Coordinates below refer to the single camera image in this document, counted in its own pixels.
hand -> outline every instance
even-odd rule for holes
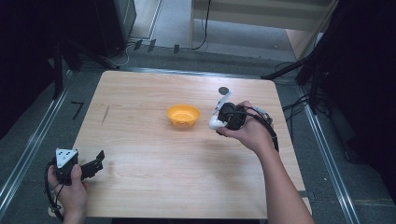
[[[249,101],[242,102],[239,105],[252,107]],[[247,109],[247,112],[258,115],[258,113],[252,109]],[[245,147],[251,149],[258,155],[268,149],[274,150],[271,134],[261,123],[251,116],[247,116],[245,124],[237,131],[227,128],[218,128],[218,132],[227,137],[239,140]]]
[[[86,185],[81,182],[81,167],[76,164],[73,166],[71,173],[72,185],[63,186],[58,184],[55,175],[55,166],[49,167],[48,179],[49,186],[55,190],[58,200],[64,207],[64,223],[84,223],[87,211],[87,191]]]

metal strip on floor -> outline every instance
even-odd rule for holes
[[[307,92],[303,88],[300,88],[300,92],[302,96],[307,94]],[[320,127],[318,117],[313,114],[309,105],[305,106],[305,113],[308,117],[309,123],[311,124],[312,131],[314,132],[314,135],[317,139],[320,153],[323,157],[327,171],[329,172],[330,179],[332,180],[332,185],[334,186],[338,202],[340,203],[346,217],[346,222],[349,224],[359,224],[361,222],[355,210],[355,206],[349,196],[349,192],[347,191],[344,180],[341,177],[340,172],[338,171],[334,158],[332,157],[330,147]]]
[[[35,132],[29,138],[26,148],[23,151],[17,165],[13,169],[6,184],[0,191],[0,221],[3,218],[12,198],[14,197],[18,187],[20,186],[30,164],[32,163],[35,154],[40,149],[41,143],[50,128],[51,123],[58,114],[58,111],[64,102],[64,98],[68,92],[70,83],[73,81],[74,75],[69,70],[64,76],[64,91],[59,95],[57,100],[53,100],[49,105],[44,118],[40,121]]]

orange plastic bowl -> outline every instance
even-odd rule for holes
[[[201,112],[192,105],[172,105],[166,110],[166,116],[171,120],[173,126],[192,127],[201,116]]]

yellow bowl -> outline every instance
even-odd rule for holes
[[[192,105],[172,105],[166,110],[166,116],[174,126],[188,125],[192,127],[200,115],[199,109]]]

floor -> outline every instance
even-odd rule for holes
[[[189,1],[163,0],[151,36],[145,38],[140,49],[128,48],[127,54],[123,52],[110,60],[122,64],[120,70],[125,71],[183,71],[186,74],[242,78],[260,78],[261,75],[280,69],[285,65],[284,62],[295,61],[284,30],[213,21],[208,23],[207,39],[201,49],[174,53],[175,44],[182,48],[188,46],[186,34],[189,33],[190,17],[186,17],[189,12],[187,2]],[[194,46],[202,43],[203,22],[194,22]],[[150,39],[156,39],[153,50],[149,50]],[[2,150],[0,157],[0,184],[5,186],[14,173],[22,172],[22,178],[14,183],[19,186],[18,189],[9,191],[7,197],[4,192],[9,189],[2,190],[1,200],[7,204],[2,203],[1,223],[57,222],[47,214],[48,202],[42,194],[43,169],[52,157],[53,149],[73,146],[97,82],[105,71],[86,57],[81,58],[84,62],[81,71],[65,73],[66,91],[63,97],[52,101],[53,86],[49,86],[0,141],[0,148],[8,149]],[[282,106],[294,103],[304,90],[309,90],[309,85],[302,88],[295,85],[293,78],[296,75],[297,72],[293,71],[275,79]],[[73,117],[78,109],[71,102],[84,103],[76,119]],[[48,114],[51,109],[56,113]],[[336,171],[341,176],[359,218],[358,221],[348,222],[348,213],[343,211],[337,187],[324,160],[322,146],[318,143],[320,136],[313,132],[308,110],[304,107],[301,109],[301,113],[293,116],[292,126],[290,120],[288,124],[290,132],[293,132],[293,146],[316,223],[396,223],[396,207],[378,173],[364,163],[352,164],[346,161],[342,143],[332,126],[331,118],[318,113],[315,119],[318,120],[331,158],[335,161]],[[40,123],[45,116],[49,116],[49,123]],[[285,111],[285,119],[289,116],[290,112]],[[32,135],[42,125],[46,126],[39,132],[41,134]],[[29,145],[32,140],[37,140],[34,146]],[[33,155],[28,157],[23,152]],[[19,162],[20,158],[30,159]],[[27,165],[22,169],[20,163],[24,162]],[[111,222],[111,218],[87,219],[87,223]]]

